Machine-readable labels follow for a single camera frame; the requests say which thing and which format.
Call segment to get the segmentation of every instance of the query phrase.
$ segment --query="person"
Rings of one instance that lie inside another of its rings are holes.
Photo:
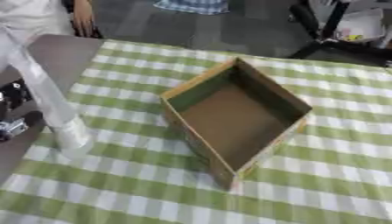
[[[84,35],[92,31],[94,16],[88,0],[72,0],[73,26]],[[42,34],[74,35],[61,0],[0,0],[0,25],[29,45]]]

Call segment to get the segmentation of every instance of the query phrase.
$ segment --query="floor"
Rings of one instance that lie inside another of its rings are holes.
[[[154,0],[94,0],[96,22],[106,38],[284,58],[309,37],[288,22],[296,0],[231,0],[230,12],[216,16],[161,10]],[[369,64],[321,52],[311,60]]]

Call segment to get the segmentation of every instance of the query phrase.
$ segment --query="tablecloth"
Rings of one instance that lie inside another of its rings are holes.
[[[240,55],[313,111],[225,192],[158,96],[233,56],[108,40],[68,95],[94,149],[70,161],[45,129],[0,190],[0,223],[391,223],[391,71]]]

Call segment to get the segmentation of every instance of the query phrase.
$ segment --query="plastic wrap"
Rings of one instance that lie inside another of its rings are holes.
[[[56,136],[61,152],[68,158],[86,154],[93,139],[84,122],[68,104],[46,71],[6,29],[0,27],[0,69],[8,61],[22,75],[31,95]]]

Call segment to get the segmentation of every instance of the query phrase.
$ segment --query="cardboard box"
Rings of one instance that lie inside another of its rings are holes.
[[[305,125],[311,107],[241,59],[161,95],[164,113],[229,189]]]

